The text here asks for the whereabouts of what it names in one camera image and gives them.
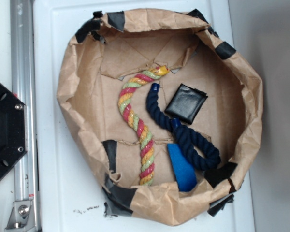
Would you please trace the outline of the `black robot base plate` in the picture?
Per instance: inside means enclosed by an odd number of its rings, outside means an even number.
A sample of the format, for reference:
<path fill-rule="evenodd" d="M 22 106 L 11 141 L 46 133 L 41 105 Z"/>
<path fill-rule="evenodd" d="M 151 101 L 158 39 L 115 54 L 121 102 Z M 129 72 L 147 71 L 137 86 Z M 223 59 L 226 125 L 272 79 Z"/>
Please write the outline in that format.
<path fill-rule="evenodd" d="M 0 83 L 0 181 L 26 153 L 25 109 Z"/>

